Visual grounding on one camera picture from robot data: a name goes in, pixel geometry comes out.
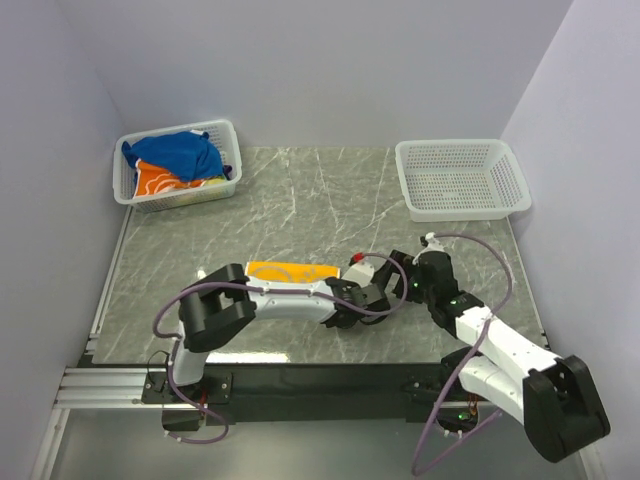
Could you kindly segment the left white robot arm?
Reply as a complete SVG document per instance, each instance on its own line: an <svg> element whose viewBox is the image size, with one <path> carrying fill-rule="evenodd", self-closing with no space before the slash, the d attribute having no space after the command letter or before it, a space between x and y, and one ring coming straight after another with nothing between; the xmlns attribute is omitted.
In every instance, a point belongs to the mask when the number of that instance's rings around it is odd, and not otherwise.
<svg viewBox="0 0 640 480"><path fill-rule="evenodd" d="M340 277L282 282L227 265L184 289L178 305L179 330L168 361L167 392L177 401L193 400L201 389L210 352L226 346L254 320L302 320L348 329L377 323L393 311L386 282L374 281L367 262L351 265Z"/></svg>

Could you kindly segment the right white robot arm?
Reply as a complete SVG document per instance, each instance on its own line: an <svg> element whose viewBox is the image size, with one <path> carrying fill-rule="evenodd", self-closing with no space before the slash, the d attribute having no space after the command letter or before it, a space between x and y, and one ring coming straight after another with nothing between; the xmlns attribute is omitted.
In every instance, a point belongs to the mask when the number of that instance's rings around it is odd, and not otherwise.
<svg viewBox="0 0 640 480"><path fill-rule="evenodd" d="M427 306L433 321L474 348L473 358L444 370L443 393L491 401L517 420L534 449L557 463L606 437L611 426L584 361L544 349L461 290L449 254L427 248L402 262L408 298Z"/></svg>

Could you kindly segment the blue towel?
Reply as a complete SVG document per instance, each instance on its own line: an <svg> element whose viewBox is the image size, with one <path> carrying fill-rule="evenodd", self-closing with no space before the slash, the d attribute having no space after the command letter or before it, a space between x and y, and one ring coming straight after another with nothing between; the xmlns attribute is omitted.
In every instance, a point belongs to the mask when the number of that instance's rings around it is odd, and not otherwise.
<svg viewBox="0 0 640 480"><path fill-rule="evenodd" d="M207 132L182 131L145 137L134 144L125 141L121 153L130 167L142 160L168 170L182 182L225 176L221 153Z"/></svg>

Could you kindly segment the yellow duck towel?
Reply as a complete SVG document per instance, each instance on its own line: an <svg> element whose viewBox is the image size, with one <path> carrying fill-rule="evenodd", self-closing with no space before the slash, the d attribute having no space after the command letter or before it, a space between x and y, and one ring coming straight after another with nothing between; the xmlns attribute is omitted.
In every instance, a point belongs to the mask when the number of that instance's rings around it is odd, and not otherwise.
<svg viewBox="0 0 640 480"><path fill-rule="evenodd" d="M314 283L330 277L339 278L341 270L337 266L323 264L250 261L245 267L245 274L264 281Z"/></svg>

